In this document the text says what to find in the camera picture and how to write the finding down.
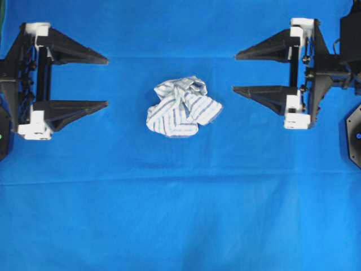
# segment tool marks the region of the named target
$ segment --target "blue striped towel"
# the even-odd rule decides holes
[[[169,80],[154,88],[161,102],[148,109],[149,130],[172,138],[194,136],[198,124],[207,125],[223,106],[209,98],[205,83],[196,76]]]

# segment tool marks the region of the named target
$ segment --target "blue background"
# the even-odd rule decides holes
[[[289,67],[241,49],[318,18],[331,51],[347,0],[13,0],[1,57],[22,22],[52,26],[110,59],[53,69],[53,99],[109,107],[54,135],[15,138],[0,163],[0,270],[360,270],[361,172],[332,89],[316,127],[231,91],[287,85]],[[189,139],[147,130],[153,87],[197,75],[223,103]]]

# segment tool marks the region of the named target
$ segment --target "blue fabric surface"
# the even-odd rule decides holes
[[[15,138],[0,163],[0,270],[360,270],[360,170],[344,118],[360,99],[332,89],[317,126],[283,119],[232,85],[288,83],[288,65],[234,55],[318,18],[339,37],[351,1],[13,0],[4,57],[24,22],[52,26],[110,59],[54,67],[53,99],[109,107],[50,142]],[[150,132],[153,87],[196,75],[224,110],[189,139]]]

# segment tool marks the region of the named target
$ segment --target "black hexagonal plate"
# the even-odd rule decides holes
[[[361,168],[361,106],[346,120],[350,159]]]

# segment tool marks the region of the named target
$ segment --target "cable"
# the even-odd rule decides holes
[[[336,44],[338,44],[340,42],[340,39],[338,38],[334,43],[333,43],[333,51],[334,51],[334,54],[337,55],[336,53]]]

